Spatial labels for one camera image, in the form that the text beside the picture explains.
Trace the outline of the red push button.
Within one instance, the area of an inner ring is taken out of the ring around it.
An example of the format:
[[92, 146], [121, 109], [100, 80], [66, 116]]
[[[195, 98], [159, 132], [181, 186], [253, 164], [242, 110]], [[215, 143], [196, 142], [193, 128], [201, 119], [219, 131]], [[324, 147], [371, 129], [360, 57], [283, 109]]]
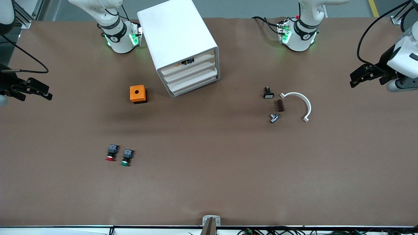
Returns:
[[106, 160], [110, 162], [115, 162], [116, 155], [118, 152], [119, 152], [119, 146], [115, 144], [110, 144], [108, 151], [107, 151]]

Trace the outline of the green push button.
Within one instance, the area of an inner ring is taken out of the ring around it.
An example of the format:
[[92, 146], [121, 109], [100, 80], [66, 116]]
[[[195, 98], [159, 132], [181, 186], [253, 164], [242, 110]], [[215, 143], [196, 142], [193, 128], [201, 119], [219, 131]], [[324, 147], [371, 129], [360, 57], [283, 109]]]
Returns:
[[122, 161], [121, 161], [122, 166], [130, 166], [131, 159], [133, 158], [134, 152], [135, 151], [131, 149], [124, 150], [123, 155], [122, 155]]

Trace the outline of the brown table cover mat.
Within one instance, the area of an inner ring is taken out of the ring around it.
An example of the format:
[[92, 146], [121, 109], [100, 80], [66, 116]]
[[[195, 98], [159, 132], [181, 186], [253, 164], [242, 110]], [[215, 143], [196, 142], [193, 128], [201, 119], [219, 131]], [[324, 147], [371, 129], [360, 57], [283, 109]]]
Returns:
[[32, 23], [18, 45], [49, 68], [33, 77], [53, 99], [0, 107], [0, 226], [417, 225], [418, 91], [349, 85], [370, 22], [327, 18], [294, 53], [260, 21], [206, 18], [220, 80], [177, 98], [146, 47], [114, 53], [94, 22]]

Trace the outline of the aluminium frame profile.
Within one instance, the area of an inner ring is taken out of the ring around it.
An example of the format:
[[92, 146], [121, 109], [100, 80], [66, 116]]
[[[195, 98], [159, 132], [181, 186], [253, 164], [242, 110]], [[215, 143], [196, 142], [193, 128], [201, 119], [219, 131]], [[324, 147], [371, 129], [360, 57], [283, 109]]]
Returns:
[[15, 16], [22, 29], [29, 29], [39, 18], [45, 0], [14, 0]]
[[395, 15], [391, 15], [393, 25], [401, 25], [406, 16], [413, 10], [418, 11], [418, 0], [407, 0], [395, 9]]

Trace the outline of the white curved plastic bracket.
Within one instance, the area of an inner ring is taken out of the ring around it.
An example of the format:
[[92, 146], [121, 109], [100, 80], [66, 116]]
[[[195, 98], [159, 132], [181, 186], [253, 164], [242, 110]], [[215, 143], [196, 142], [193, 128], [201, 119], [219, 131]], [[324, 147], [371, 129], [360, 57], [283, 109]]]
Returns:
[[304, 122], [309, 122], [309, 116], [312, 113], [312, 104], [311, 104], [310, 100], [305, 95], [303, 95], [301, 93], [298, 93], [298, 92], [289, 92], [289, 93], [286, 93], [286, 94], [284, 94], [284, 93], [280, 94], [280, 97], [282, 99], [284, 99], [286, 97], [289, 97], [289, 96], [295, 96], [295, 97], [298, 97], [298, 98], [300, 98], [304, 101], [304, 103], [307, 106], [307, 113], [303, 116], [302, 119], [303, 119]]

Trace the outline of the orange button enclosure box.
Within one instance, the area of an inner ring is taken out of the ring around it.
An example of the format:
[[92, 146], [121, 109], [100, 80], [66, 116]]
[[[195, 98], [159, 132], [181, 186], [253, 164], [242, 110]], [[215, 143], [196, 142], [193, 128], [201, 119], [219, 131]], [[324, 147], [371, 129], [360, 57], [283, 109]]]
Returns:
[[148, 102], [147, 90], [144, 85], [130, 86], [129, 98], [133, 104]]

